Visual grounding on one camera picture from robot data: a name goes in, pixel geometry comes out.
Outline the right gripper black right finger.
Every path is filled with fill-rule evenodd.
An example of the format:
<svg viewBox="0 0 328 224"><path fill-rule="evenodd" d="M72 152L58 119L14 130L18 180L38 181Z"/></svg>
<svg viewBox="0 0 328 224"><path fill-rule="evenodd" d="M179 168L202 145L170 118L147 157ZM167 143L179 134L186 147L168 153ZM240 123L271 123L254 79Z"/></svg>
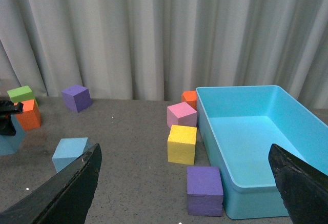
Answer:
<svg viewBox="0 0 328 224"><path fill-rule="evenodd" d="M277 144L268 160L292 223L327 223L327 175Z"/></svg>

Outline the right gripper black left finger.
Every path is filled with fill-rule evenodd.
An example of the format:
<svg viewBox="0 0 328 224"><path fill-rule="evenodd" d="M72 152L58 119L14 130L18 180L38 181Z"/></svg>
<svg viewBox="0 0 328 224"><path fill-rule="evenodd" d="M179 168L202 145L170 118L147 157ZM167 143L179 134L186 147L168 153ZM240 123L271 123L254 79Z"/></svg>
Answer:
<svg viewBox="0 0 328 224"><path fill-rule="evenodd" d="M101 161L100 145L95 144L1 212L1 223L84 223L97 188Z"/></svg>

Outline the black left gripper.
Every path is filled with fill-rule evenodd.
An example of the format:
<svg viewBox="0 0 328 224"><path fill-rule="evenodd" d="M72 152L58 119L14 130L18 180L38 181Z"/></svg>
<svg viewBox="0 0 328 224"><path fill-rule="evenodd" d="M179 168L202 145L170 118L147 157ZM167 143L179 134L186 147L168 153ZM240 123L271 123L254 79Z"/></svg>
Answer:
<svg viewBox="0 0 328 224"><path fill-rule="evenodd" d="M15 136L16 129L11 119L11 115L23 112L24 104L18 102L14 104L10 100L1 100L1 135Z"/></svg>

